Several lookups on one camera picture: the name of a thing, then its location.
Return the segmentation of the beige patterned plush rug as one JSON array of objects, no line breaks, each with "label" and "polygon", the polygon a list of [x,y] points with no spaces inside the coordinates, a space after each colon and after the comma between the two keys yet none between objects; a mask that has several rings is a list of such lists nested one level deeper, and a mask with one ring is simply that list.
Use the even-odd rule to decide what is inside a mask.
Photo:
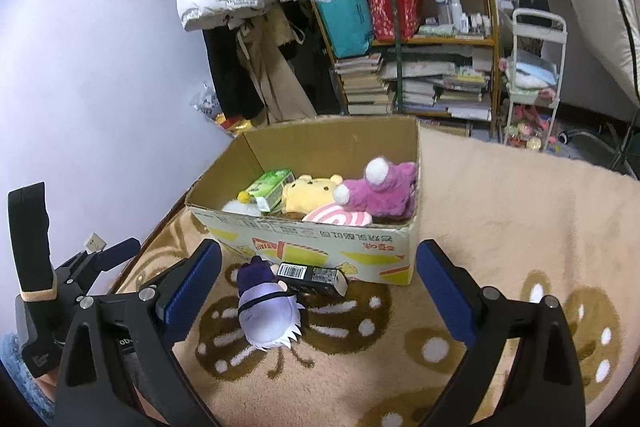
[{"label": "beige patterned plush rug", "polygon": [[[222,211],[262,173],[353,178],[382,156],[419,167],[416,211],[362,229]],[[639,353],[639,184],[588,162],[428,130],[414,119],[323,118],[244,133],[122,283],[135,291],[216,239],[222,269],[175,355],[226,426],[414,426],[469,348],[482,308],[435,251],[480,287],[540,307],[559,300],[586,418],[623,386]],[[344,299],[303,298],[290,347],[250,346],[235,277],[253,256],[344,272]]]}]

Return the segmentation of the black hanging garment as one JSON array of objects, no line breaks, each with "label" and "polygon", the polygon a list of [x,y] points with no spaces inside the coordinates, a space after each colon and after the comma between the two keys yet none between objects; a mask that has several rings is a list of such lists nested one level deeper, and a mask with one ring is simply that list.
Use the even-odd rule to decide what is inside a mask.
[{"label": "black hanging garment", "polygon": [[228,26],[205,29],[203,37],[210,75],[222,113],[251,120],[264,109],[250,73],[241,64],[236,32]]}]

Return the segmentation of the teal shopping bag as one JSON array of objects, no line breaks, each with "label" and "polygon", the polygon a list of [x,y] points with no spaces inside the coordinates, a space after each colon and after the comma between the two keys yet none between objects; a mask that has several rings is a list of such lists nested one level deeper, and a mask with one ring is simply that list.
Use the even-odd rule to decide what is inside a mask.
[{"label": "teal shopping bag", "polygon": [[363,55],[374,38],[367,0],[310,0],[317,7],[336,58]]}]

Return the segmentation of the beige hanging coat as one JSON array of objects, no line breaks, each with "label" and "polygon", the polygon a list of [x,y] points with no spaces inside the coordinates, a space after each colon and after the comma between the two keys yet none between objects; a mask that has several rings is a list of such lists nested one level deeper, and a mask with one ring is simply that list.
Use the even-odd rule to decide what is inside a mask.
[{"label": "beige hanging coat", "polygon": [[275,4],[264,15],[246,20],[236,34],[241,64],[264,104],[255,127],[283,121],[309,119],[317,112],[300,84],[281,46],[300,43],[280,5]]}]

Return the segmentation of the pink striped round plush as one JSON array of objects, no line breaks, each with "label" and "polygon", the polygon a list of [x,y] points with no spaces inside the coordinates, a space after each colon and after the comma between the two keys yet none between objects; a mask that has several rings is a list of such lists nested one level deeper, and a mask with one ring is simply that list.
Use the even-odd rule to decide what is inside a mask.
[{"label": "pink striped round plush", "polygon": [[303,217],[303,222],[339,225],[340,227],[367,227],[373,222],[372,216],[365,211],[349,211],[335,202],[312,210]]}]

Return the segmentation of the printed cardboard box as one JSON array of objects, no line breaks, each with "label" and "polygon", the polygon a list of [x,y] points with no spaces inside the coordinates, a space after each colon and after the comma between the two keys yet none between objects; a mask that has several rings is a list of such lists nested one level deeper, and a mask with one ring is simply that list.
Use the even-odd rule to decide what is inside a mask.
[{"label": "printed cardboard box", "polygon": [[328,117],[239,135],[191,187],[186,207],[239,253],[407,286],[419,186],[415,119]]}]

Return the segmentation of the purple doll plush toy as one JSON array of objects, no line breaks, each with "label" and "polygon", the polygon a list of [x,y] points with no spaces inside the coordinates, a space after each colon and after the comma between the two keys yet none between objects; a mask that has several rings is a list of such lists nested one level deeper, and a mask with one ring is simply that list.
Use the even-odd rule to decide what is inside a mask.
[{"label": "purple doll plush toy", "polygon": [[236,277],[238,317],[247,342],[260,351],[292,347],[302,335],[302,311],[296,294],[274,274],[268,261],[250,258]]}]

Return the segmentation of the wooden bookshelf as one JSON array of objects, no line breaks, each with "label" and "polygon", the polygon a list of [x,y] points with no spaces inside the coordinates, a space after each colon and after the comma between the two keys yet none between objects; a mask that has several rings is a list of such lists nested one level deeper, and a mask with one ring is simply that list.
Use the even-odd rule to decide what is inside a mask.
[{"label": "wooden bookshelf", "polygon": [[344,114],[495,124],[496,0],[309,0]]}]

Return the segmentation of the green pole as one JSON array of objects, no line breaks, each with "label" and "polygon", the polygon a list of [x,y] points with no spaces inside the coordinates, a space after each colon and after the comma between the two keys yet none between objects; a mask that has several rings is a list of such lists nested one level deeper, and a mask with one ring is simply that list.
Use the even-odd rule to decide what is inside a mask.
[{"label": "green pole", "polygon": [[394,55],[396,63],[396,109],[397,113],[404,113],[404,88],[402,87],[402,55],[401,55],[401,28],[397,0],[390,0],[390,14],[394,26]]}]

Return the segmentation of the green tea drink carton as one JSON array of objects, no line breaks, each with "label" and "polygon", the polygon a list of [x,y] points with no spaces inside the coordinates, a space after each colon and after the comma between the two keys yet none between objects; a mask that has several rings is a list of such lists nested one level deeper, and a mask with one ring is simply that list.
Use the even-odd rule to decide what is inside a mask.
[{"label": "green tea drink carton", "polygon": [[238,199],[255,204],[261,212],[270,213],[280,204],[285,185],[294,180],[290,169],[267,171],[242,191]]}]

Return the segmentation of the black carton with barcode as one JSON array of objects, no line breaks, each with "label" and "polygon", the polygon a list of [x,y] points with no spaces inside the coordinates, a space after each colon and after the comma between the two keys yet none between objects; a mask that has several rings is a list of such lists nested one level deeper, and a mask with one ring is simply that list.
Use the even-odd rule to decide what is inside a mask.
[{"label": "black carton with barcode", "polygon": [[296,265],[282,262],[276,277],[299,293],[343,298],[348,289],[348,280],[343,272],[334,268]]}]

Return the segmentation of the red gift bag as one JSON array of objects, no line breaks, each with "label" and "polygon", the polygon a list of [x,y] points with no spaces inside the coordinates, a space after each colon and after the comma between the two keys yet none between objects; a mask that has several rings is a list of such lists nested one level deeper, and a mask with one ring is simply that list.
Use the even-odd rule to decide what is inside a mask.
[{"label": "red gift bag", "polygon": [[421,25],[422,0],[367,0],[375,39],[393,41],[399,20],[401,40],[412,38]]}]

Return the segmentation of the stack of books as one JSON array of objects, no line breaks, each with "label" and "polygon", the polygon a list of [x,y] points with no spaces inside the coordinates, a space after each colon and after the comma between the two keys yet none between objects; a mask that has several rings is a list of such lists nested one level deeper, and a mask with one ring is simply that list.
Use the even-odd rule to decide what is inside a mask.
[{"label": "stack of books", "polygon": [[381,53],[342,58],[333,66],[338,87],[352,116],[387,115],[393,112],[394,92],[382,77]]}]

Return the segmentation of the yellow bear plush toy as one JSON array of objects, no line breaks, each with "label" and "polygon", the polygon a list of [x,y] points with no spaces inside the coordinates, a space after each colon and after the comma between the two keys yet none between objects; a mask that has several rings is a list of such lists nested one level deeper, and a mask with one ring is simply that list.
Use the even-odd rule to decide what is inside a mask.
[{"label": "yellow bear plush toy", "polygon": [[313,178],[302,174],[293,182],[286,184],[282,193],[283,213],[303,213],[334,202],[333,192],[343,182],[339,174],[329,178]]}]

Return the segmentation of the plastic bag of plush toys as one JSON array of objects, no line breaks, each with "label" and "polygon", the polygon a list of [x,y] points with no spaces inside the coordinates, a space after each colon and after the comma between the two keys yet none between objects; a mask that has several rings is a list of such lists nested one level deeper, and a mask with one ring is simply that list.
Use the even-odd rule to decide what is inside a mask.
[{"label": "plastic bag of plush toys", "polygon": [[218,96],[211,83],[204,83],[203,88],[191,98],[190,105],[213,121],[222,130],[233,136],[253,130],[252,123],[242,116],[227,117],[222,111]]}]

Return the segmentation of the pink plush toy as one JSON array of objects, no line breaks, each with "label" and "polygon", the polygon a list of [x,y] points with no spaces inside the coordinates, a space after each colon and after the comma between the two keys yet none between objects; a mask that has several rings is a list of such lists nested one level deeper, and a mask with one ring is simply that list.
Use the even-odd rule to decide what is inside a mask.
[{"label": "pink plush toy", "polygon": [[394,164],[380,156],[368,162],[361,179],[345,179],[337,185],[334,202],[373,218],[409,219],[416,208],[418,174],[414,161]]}]

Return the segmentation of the white rolling utility cart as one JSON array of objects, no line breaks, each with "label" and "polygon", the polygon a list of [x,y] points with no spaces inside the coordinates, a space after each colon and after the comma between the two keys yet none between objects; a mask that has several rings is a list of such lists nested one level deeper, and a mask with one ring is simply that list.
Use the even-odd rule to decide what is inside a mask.
[{"label": "white rolling utility cart", "polygon": [[567,24],[562,16],[529,9],[502,8],[500,23],[512,37],[502,63],[506,122],[502,143],[543,152],[552,130],[563,87]]}]

